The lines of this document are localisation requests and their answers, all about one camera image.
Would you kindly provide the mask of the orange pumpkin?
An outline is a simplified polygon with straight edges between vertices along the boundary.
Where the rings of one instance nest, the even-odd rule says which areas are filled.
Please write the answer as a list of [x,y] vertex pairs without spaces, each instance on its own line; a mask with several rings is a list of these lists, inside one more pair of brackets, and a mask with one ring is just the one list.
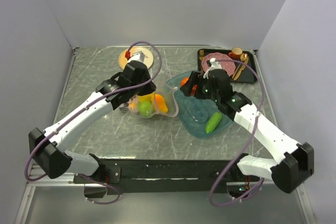
[[181,86],[185,85],[185,84],[188,82],[188,79],[189,79],[189,77],[185,77],[185,78],[181,81],[180,85],[181,85]]

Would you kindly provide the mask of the yellow bell pepper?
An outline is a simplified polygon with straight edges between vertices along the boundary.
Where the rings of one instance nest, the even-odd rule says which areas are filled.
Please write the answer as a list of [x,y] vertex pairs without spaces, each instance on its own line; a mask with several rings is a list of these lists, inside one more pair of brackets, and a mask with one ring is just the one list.
[[132,112],[138,112],[139,104],[141,102],[144,102],[144,101],[151,101],[152,97],[153,97],[153,93],[143,95],[143,96],[136,95],[136,96],[132,97],[129,100],[129,105],[128,105],[129,110],[132,111]]

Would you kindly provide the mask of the green apple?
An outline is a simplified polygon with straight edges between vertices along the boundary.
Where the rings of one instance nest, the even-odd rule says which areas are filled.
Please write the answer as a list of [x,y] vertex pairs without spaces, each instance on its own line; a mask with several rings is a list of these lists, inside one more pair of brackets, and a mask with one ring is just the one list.
[[142,101],[138,103],[138,112],[140,115],[149,118],[154,111],[151,101]]

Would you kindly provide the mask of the clear pink-dotted zip bag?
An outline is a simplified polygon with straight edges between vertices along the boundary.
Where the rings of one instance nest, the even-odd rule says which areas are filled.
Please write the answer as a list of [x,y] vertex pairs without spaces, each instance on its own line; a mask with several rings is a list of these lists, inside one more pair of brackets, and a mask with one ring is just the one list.
[[179,106],[175,98],[176,94],[176,86],[158,82],[154,92],[133,96],[128,102],[122,104],[119,110],[146,119],[155,115],[174,118],[179,112]]

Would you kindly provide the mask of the orange mango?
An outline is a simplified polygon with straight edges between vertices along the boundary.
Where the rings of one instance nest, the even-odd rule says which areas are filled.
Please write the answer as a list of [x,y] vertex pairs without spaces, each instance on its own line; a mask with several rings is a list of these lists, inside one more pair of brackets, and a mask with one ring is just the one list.
[[152,103],[155,106],[155,108],[158,108],[158,110],[160,112],[168,113],[169,110],[167,108],[167,105],[166,105],[166,102],[165,102],[165,98],[162,95],[155,94],[152,97]]

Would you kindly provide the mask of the green bitter gourd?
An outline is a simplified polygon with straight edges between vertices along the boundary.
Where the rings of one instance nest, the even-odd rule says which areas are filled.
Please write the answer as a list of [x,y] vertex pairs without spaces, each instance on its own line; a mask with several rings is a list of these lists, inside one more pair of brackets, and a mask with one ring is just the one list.
[[208,120],[206,126],[205,126],[205,133],[211,133],[213,132],[220,121],[222,120],[222,114],[220,112],[215,112],[210,119]]

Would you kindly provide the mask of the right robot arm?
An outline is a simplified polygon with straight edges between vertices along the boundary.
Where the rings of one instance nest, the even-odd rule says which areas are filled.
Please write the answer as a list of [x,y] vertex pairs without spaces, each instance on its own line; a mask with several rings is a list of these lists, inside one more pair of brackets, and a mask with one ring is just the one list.
[[246,129],[272,155],[271,159],[243,155],[229,169],[233,180],[242,181],[247,175],[271,179],[289,194],[313,175],[313,147],[286,135],[250,99],[234,91],[225,70],[192,71],[180,90],[187,97],[213,101],[220,112]]

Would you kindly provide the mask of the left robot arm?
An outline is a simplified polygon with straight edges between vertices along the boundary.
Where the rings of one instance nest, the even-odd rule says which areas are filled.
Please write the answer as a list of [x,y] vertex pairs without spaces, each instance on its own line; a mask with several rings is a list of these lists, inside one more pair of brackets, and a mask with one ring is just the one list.
[[93,183],[100,182],[106,174],[104,163],[93,154],[71,152],[69,146],[95,121],[135,95],[150,94],[155,89],[144,63],[135,60],[127,63],[123,71],[103,81],[83,104],[58,123],[29,133],[33,160],[51,179],[73,172],[84,174]]

